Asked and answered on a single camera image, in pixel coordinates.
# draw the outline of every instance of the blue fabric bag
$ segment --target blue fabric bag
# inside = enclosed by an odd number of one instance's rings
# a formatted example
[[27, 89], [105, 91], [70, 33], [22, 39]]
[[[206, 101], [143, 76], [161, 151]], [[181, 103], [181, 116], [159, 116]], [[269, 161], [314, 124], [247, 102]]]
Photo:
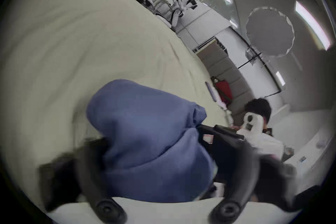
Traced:
[[118, 79], [87, 107], [109, 141], [103, 176], [111, 197], [187, 202], [212, 183], [214, 165], [198, 142], [205, 109], [167, 92]]

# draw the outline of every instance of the wall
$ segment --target wall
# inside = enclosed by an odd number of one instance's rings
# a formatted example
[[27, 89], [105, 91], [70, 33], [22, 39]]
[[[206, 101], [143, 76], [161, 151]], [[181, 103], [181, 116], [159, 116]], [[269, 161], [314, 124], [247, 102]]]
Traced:
[[[313, 185], [319, 185], [325, 180], [325, 176], [335, 159], [335, 116], [336, 106], [334, 105], [327, 115], [325, 115], [325, 118], [321, 119], [320, 127], [313, 138], [286, 161], [286, 163], [293, 165], [297, 169], [298, 193]], [[305, 121], [302, 127], [306, 128], [305, 126], [309, 126], [310, 124], [308, 121]], [[312, 133], [308, 128], [306, 130], [309, 134]], [[318, 143], [323, 143], [325, 147], [317, 147]]]
[[270, 127], [273, 128], [273, 136], [276, 139], [298, 152], [314, 137], [329, 115], [329, 109], [291, 112], [280, 122]]
[[193, 50], [231, 24], [213, 9], [198, 2], [195, 10], [188, 9], [176, 26], [177, 35]]
[[[271, 6], [287, 15], [295, 31], [294, 45], [286, 56], [268, 59], [271, 68], [275, 72], [279, 71], [286, 82], [286, 88], [281, 93], [283, 101], [290, 104], [293, 111], [330, 109], [335, 69], [332, 58], [335, 56], [335, 49], [318, 50], [305, 23], [294, 11], [295, 1], [235, 0], [242, 36], [246, 38], [245, 25], [250, 12], [256, 7]], [[298, 1], [312, 12], [327, 33], [332, 33], [325, 13], [316, 2]]]
[[[216, 35], [216, 38], [227, 48], [229, 58], [236, 67], [240, 67], [248, 61], [245, 56], [247, 46], [232, 29], [223, 30]], [[239, 71], [256, 98], [265, 97], [278, 91], [274, 81], [260, 61], [257, 60], [253, 65], [247, 63]], [[267, 97], [267, 99], [272, 111], [277, 111], [284, 105], [279, 94]]]

